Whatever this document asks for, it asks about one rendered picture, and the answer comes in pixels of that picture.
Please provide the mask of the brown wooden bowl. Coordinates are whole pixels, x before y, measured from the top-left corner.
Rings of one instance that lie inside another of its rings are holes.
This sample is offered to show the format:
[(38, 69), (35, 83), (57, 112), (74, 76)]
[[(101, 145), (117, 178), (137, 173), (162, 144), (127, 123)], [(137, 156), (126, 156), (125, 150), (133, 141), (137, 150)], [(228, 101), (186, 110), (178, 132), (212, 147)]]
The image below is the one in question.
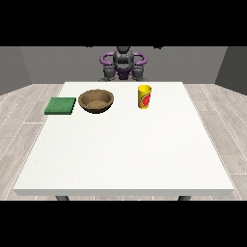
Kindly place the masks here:
[(101, 89), (86, 91), (78, 98), (79, 105), (92, 114), (100, 114), (107, 111), (113, 102), (113, 94)]

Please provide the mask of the green square pad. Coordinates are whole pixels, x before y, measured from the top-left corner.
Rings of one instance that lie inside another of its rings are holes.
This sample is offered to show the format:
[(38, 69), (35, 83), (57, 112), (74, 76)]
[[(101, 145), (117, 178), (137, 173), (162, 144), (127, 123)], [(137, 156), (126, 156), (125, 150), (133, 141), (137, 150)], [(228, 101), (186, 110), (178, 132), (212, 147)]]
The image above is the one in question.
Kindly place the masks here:
[(70, 115), (75, 104), (75, 97), (52, 97), (45, 110), (45, 115)]

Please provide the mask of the yellow cup red melon print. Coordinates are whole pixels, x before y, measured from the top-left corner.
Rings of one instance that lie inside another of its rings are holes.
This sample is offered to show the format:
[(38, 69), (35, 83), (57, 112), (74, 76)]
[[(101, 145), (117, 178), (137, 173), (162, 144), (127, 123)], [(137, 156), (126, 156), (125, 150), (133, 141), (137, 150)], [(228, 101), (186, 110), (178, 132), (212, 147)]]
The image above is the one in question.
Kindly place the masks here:
[(139, 85), (138, 86), (138, 107), (140, 109), (148, 109), (151, 99), (151, 86)]

